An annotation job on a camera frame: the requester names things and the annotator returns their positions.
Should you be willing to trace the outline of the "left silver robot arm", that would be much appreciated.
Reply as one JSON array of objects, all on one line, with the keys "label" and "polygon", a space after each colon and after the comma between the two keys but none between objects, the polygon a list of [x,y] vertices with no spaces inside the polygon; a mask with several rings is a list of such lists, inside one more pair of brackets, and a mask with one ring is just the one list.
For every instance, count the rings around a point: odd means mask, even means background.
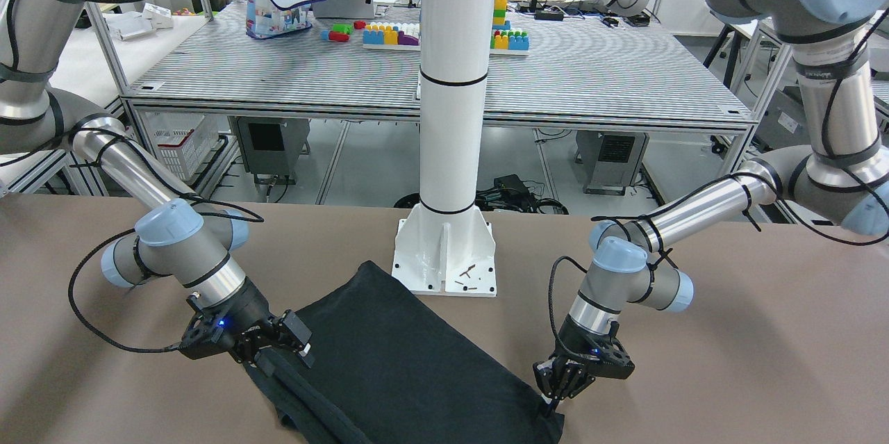
[{"label": "left silver robot arm", "polygon": [[764,152],[672,204],[632,218],[597,217],[593,260],[554,352],[533,367],[544,415],[597,378],[634,370],[619,342],[627,304],[682,311],[693,284],[669,248],[757,204],[790,200],[864,244],[887,238],[887,149],[876,125],[867,25],[887,0],[705,0],[726,23],[769,17],[796,67],[809,143]]}]

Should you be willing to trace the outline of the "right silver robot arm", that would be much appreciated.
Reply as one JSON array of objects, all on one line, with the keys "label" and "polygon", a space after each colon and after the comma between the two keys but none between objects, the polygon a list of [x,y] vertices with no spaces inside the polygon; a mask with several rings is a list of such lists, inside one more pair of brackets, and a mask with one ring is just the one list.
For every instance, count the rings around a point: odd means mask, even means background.
[{"label": "right silver robot arm", "polygon": [[260,216],[217,210],[125,134],[102,106],[53,88],[67,36],[93,0],[2,0],[2,153],[64,149],[95,166],[149,212],[132,231],[103,242],[102,270],[136,288],[172,276],[196,312],[169,350],[200,359],[228,353],[238,363],[276,365],[275,350],[307,367],[311,332],[292,311],[276,316],[231,255],[238,229]]}]

